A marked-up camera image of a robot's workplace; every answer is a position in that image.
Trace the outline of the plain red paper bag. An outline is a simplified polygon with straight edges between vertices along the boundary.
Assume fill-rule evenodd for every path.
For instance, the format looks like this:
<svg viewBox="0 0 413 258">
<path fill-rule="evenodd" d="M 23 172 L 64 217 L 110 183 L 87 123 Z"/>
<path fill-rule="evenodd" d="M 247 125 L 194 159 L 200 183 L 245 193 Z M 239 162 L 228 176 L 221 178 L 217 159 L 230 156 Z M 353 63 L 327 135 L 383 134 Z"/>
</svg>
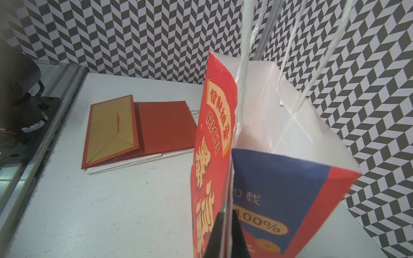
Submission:
<svg viewBox="0 0 413 258">
<path fill-rule="evenodd" d="M 132 95 L 90 107 L 82 169 L 194 147 L 197 125 L 185 101 L 134 102 Z"/>
</svg>

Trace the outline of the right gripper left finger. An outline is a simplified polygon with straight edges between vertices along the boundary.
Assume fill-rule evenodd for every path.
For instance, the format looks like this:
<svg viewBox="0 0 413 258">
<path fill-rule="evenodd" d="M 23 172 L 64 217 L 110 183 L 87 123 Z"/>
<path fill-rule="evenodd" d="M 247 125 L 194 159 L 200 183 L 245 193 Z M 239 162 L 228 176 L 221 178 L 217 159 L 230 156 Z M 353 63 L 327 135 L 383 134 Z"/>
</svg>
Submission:
<svg viewBox="0 0 413 258">
<path fill-rule="evenodd" d="M 219 258 L 223 235 L 224 212 L 217 214 L 212 233 L 210 235 L 204 258 Z"/>
</svg>

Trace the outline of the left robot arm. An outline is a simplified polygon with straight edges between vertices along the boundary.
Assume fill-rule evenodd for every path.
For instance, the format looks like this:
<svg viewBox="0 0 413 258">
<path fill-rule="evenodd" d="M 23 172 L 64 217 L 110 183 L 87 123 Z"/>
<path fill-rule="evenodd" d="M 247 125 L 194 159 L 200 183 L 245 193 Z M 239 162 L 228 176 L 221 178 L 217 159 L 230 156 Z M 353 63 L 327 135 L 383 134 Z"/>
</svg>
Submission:
<svg viewBox="0 0 413 258">
<path fill-rule="evenodd" d="M 45 97 L 42 72 L 29 57 L 1 41 L 1 162 L 29 162 L 61 106 Z"/>
</svg>

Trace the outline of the red printed paper bag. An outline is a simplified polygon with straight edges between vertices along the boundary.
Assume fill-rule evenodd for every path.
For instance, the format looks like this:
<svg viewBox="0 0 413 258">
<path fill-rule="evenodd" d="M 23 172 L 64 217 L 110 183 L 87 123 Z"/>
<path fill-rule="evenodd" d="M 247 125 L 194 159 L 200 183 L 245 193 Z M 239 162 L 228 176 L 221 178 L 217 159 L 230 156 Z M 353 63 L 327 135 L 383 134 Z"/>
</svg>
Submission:
<svg viewBox="0 0 413 258">
<path fill-rule="evenodd" d="M 224 212 L 219 258 L 231 258 L 236 211 L 251 258 L 294 258 L 360 175 L 353 156 L 306 93 L 345 33 L 347 1 L 315 75 L 297 90 L 284 66 L 252 61 L 264 14 L 243 4 L 240 58 L 209 53 L 190 174 L 194 257 Z"/>
</svg>

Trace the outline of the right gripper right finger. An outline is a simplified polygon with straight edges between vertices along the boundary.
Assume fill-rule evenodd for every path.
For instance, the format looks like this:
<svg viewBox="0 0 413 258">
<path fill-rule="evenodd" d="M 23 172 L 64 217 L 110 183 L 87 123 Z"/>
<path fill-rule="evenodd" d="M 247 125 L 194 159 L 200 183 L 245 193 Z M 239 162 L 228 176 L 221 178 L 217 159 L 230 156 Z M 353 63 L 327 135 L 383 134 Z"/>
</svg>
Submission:
<svg viewBox="0 0 413 258">
<path fill-rule="evenodd" d="M 232 212 L 232 258 L 250 258 L 236 211 Z"/>
</svg>

